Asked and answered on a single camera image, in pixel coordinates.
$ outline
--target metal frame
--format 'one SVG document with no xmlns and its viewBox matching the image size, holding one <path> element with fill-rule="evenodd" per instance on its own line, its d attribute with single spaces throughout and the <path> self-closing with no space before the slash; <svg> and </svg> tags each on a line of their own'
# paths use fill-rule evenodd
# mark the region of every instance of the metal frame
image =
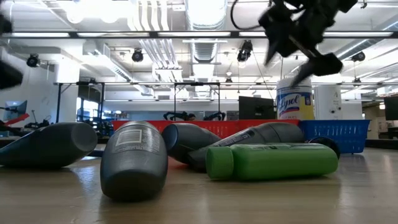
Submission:
<svg viewBox="0 0 398 224">
<path fill-rule="evenodd" d="M 57 117 L 56 117 L 56 120 L 55 120 L 56 123 L 59 123 L 59 120 L 60 120 L 61 95 L 65 91 L 65 90 L 62 91 L 62 86 L 63 85 L 68 85 L 68 87 L 70 87 L 71 85 L 80 86 L 80 85 L 90 85 L 90 84 L 92 84 L 92 85 L 101 85 L 102 86 L 102 89 L 101 89 L 101 102 L 100 102 L 101 103 L 101 107 L 100 107 L 99 112 L 98 112 L 99 113 L 99 121 L 102 122 L 102 113 L 103 113 L 103 110 L 104 110 L 104 102 L 105 102 L 105 83 L 104 82 L 99 82 L 99 83 L 77 82 L 77 83 L 55 83 L 55 84 L 58 85 Z"/>
<path fill-rule="evenodd" d="M 2 39 L 266 39 L 264 31 L 103 31 L 32 32 L 3 34 Z M 324 39 L 398 39 L 398 31 L 326 31 Z"/>
<path fill-rule="evenodd" d="M 218 82 L 191 82 L 191 83 L 184 83 L 184 82 L 182 82 L 182 83 L 174 83 L 174 113 L 176 113 L 177 112 L 177 86 L 179 86 L 179 85 L 182 85 L 182 86 L 187 86 L 187 85 L 190 85 L 190 86 L 204 86 L 204 85 L 208 85 L 208 86 L 212 86 L 212 85 L 216 85 L 216 86 L 218 86 L 218 112 L 221 112 L 221 94 L 220 94 L 220 92 L 221 92 L 221 88 L 220 88 L 220 86 L 221 86 L 221 84 L 220 83 L 218 83 Z"/>
</svg>

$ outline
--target computer monitor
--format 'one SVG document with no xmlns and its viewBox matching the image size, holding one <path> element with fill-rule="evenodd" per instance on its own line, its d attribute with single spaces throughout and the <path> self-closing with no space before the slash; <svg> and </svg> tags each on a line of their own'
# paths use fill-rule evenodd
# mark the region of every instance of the computer monitor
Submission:
<svg viewBox="0 0 398 224">
<path fill-rule="evenodd" d="M 240 96 L 239 119 L 276 119 L 274 100 Z"/>
<path fill-rule="evenodd" d="M 12 119 L 16 119 L 19 116 L 26 114 L 26 106 L 27 106 L 27 100 L 25 101 L 7 101 L 6 104 L 4 105 L 5 108 L 10 108 L 15 111 L 5 111 L 4 112 L 4 121 L 9 121 Z"/>
<path fill-rule="evenodd" d="M 398 120 L 398 96 L 385 97 L 384 104 L 386 105 L 386 120 Z"/>
</svg>

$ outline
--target cable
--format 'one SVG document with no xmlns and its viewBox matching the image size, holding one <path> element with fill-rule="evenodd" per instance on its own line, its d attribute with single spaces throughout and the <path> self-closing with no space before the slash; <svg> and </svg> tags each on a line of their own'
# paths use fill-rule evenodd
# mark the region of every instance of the cable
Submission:
<svg viewBox="0 0 398 224">
<path fill-rule="evenodd" d="M 262 81 L 264 81 L 264 84 L 266 84 L 266 88 L 267 88 L 267 90 L 268 90 L 269 96 L 271 97 L 271 99 L 272 99 L 273 101 L 275 101 L 274 98 L 273 98 L 272 95 L 271 95 L 271 91 L 268 89 L 266 79 L 264 78 L 264 75 L 262 74 L 262 71 L 261 71 L 259 62 L 257 61 L 257 58 L 256 58 L 256 54 L 254 53 L 254 51 L 253 51 L 252 53 L 253 53 L 254 59 L 255 59 L 256 64 L 257 64 L 257 68 L 258 68 L 259 71 L 260 71 L 260 74 L 261 74 L 261 77 L 262 77 Z"/>
<path fill-rule="evenodd" d="M 260 25 L 242 28 L 242 27 L 238 26 L 235 23 L 235 20 L 234 20 L 234 9 L 235 9 L 236 3 L 238 3 L 238 0 L 235 0 L 234 3 L 232 3 L 232 6 L 231 6 L 231 22 L 232 22 L 232 25 L 234 25 L 235 28 L 237 28 L 239 30 L 252 30 L 252 29 L 260 28 L 261 27 Z"/>
</svg>

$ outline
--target table surface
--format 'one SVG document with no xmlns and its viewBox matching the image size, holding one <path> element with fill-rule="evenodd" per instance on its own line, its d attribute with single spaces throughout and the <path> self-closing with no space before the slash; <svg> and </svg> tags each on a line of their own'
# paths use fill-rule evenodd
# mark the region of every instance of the table surface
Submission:
<svg viewBox="0 0 398 224">
<path fill-rule="evenodd" d="M 397 223 L 398 151 L 343 155 L 327 177 L 212 182 L 170 161 L 155 199 L 115 203 L 100 187 L 100 159 L 51 172 L 0 167 L 0 223 Z"/>
</svg>

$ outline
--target spotlight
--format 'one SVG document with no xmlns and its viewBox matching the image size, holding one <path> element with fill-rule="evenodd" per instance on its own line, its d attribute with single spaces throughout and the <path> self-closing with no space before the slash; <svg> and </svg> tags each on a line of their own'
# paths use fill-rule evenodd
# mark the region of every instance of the spotlight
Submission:
<svg viewBox="0 0 398 224">
<path fill-rule="evenodd" d="M 363 60 L 365 60 L 365 53 L 364 52 L 360 52 L 360 53 L 352 56 L 351 60 L 354 61 L 354 62 L 362 62 Z"/>
<path fill-rule="evenodd" d="M 144 56 L 142 55 L 142 49 L 134 49 L 131 59 L 133 62 L 141 62 L 144 59 Z"/>
<path fill-rule="evenodd" d="M 31 54 L 30 57 L 26 61 L 27 66 L 30 68 L 37 68 L 40 66 L 40 60 L 38 54 Z"/>
<path fill-rule="evenodd" d="M 243 42 L 242 47 L 239 50 L 237 60 L 239 62 L 245 62 L 249 59 L 251 56 L 251 51 L 253 50 L 253 45 L 251 43 L 251 40 L 245 40 Z"/>
</svg>

